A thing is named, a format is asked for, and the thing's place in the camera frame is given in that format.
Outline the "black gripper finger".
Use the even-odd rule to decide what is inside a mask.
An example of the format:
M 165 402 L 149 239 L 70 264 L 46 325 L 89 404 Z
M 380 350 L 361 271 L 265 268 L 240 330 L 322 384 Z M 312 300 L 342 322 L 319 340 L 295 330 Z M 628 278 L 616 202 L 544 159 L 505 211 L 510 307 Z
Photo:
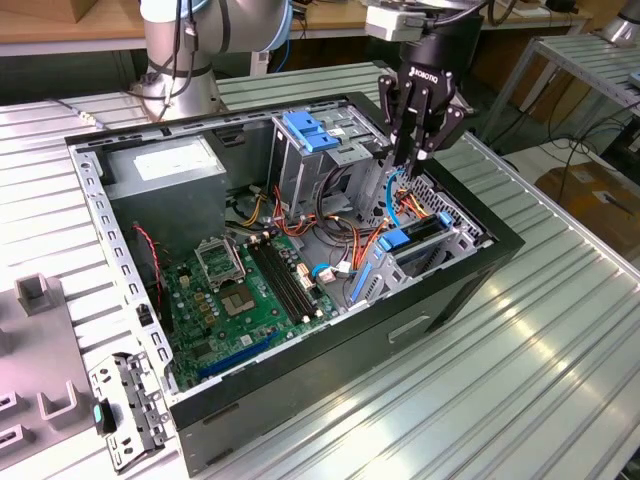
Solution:
M 412 148 L 411 133 L 415 126 L 415 114 L 409 111 L 415 92 L 411 80 L 398 83 L 391 75 L 378 79 L 380 107 L 385 123 L 390 127 L 389 139 L 393 145 L 393 165 L 406 163 Z
M 424 92 L 415 110 L 414 147 L 408 163 L 410 177 L 420 175 L 436 151 L 455 143 L 464 131 L 463 120 L 474 114 L 474 109 L 458 92 L 442 101 Z

